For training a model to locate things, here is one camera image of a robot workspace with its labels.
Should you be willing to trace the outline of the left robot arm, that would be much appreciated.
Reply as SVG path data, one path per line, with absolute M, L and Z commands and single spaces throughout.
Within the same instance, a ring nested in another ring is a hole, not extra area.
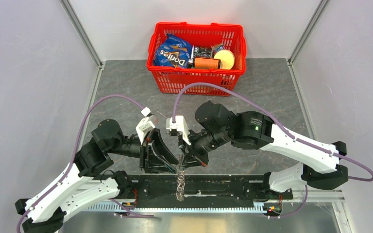
M 34 197 L 15 203 L 17 213 L 22 215 L 18 232 L 54 233 L 72 216 L 97 202 L 135 198 L 134 183 L 125 171 L 102 175 L 113 164 L 110 154 L 137 158 L 140 167 L 152 174 L 175 173 L 178 164 L 159 129 L 148 127 L 144 138 L 125 136 L 117 121 L 106 119 L 50 185 Z

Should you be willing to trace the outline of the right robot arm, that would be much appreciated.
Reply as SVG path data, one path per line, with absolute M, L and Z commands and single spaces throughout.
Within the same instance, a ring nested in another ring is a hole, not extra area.
M 324 144 L 280 128 L 276 120 L 260 112 L 236 114 L 211 101 L 196 110 L 195 119 L 202 126 L 198 133 L 188 128 L 181 115 L 167 120 L 168 132 L 179 137 L 184 168 L 207 166 L 209 153 L 230 143 L 242 150 L 270 151 L 297 161 L 290 168 L 265 173 L 261 193 L 268 199 L 294 186 L 333 190 L 349 180 L 347 167 L 339 163 L 346 154 L 341 141 Z

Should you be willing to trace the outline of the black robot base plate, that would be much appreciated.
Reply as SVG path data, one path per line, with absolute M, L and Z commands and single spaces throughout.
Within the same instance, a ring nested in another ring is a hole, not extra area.
M 185 200 L 175 196 L 175 174 L 129 175 L 132 182 L 115 197 L 135 199 L 137 207 L 249 207 L 253 201 L 294 199 L 292 189 L 275 192 L 266 188 L 262 175 L 186 175 Z

